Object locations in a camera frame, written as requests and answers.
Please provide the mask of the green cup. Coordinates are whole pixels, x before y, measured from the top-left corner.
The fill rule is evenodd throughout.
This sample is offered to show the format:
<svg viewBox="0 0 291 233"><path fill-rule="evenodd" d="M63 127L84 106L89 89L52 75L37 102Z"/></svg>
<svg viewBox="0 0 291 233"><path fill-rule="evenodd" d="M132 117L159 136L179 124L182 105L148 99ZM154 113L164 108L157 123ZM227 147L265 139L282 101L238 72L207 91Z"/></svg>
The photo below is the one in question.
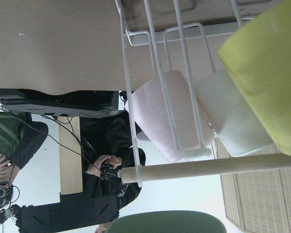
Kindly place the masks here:
<svg viewBox="0 0 291 233"><path fill-rule="evenodd" d="M197 211L157 211L116 219L108 233L225 233L216 217Z"/></svg>

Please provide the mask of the cream white cup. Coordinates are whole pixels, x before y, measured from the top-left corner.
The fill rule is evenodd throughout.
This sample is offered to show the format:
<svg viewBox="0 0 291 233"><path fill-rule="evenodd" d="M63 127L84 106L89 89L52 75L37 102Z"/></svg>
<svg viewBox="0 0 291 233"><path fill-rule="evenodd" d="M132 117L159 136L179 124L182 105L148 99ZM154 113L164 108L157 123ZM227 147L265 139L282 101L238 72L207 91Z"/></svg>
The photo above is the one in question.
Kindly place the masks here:
<svg viewBox="0 0 291 233"><path fill-rule="evenodd" d="M206 78L195 92L207 120L231 156L245 156L274 143L226 70Z"/></svg>

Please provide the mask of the yellow cup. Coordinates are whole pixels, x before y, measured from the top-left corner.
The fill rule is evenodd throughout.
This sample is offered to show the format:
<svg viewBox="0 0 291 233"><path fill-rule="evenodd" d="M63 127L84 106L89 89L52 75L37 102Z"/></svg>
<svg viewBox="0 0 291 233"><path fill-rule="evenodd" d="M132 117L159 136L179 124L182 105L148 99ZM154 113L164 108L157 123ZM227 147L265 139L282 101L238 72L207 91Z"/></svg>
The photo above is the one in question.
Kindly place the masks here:
<svg viewBox="0 0 291 233"><path fill-rule="evenodd" d="M291 0L247 22L218 55L273 142L291 155Z"/></svg>

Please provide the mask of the seated person in black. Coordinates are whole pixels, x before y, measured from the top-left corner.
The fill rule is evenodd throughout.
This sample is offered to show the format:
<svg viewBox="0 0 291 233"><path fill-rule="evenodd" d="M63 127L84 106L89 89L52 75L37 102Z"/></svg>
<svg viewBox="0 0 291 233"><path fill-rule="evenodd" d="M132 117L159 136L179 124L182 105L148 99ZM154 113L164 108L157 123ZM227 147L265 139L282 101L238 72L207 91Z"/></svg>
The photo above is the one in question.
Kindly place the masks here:
<svg viewBox="0 0 291 233"><path fill-rule="evenodd" d="M83 163L83 191L87 198L116 194L118 207L134 201L141 188L136 183L124 184L119 178L101 179L102 165L113 169L134 167L129 118L118 115L106 118L81 118L81 142L85 158Z"/></svg>

